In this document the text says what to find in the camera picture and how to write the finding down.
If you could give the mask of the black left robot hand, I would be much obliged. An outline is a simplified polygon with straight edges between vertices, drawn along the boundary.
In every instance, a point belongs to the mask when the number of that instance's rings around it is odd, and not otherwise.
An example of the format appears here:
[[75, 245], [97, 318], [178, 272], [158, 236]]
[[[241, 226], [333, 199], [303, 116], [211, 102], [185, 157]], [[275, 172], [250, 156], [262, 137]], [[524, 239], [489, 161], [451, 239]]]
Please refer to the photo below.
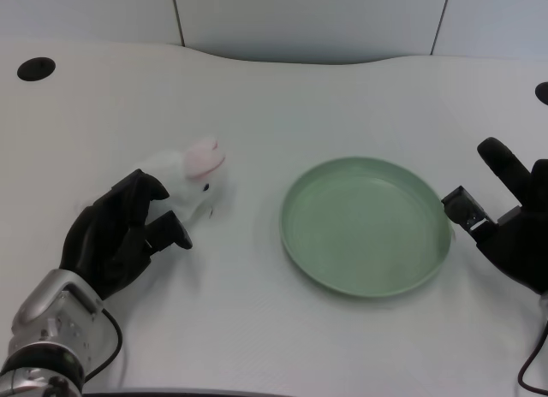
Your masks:
[[191, 249], [174, 211], [146, 223], [151, 202], [169, 196], [158, 179], [136, 169], [78, 215], [64, 241], [60, 268], [83, 278], [105, 300], [135, 281], [152, 255], [173, 244]]

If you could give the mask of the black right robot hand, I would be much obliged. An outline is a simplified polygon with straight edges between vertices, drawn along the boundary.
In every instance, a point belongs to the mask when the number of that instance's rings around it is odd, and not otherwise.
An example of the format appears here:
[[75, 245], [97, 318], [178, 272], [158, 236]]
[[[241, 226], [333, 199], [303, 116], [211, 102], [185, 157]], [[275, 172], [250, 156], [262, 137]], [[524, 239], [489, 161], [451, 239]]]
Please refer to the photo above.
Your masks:
[[519, 206], [494, 222], [462, 186], [442, 199], [446, 216], [461, 226], [501, 272], [539, 295], [547, 292], [547, 161], [526, 169], [501, 141], [488, 138], [477, 151], [517, 198]]

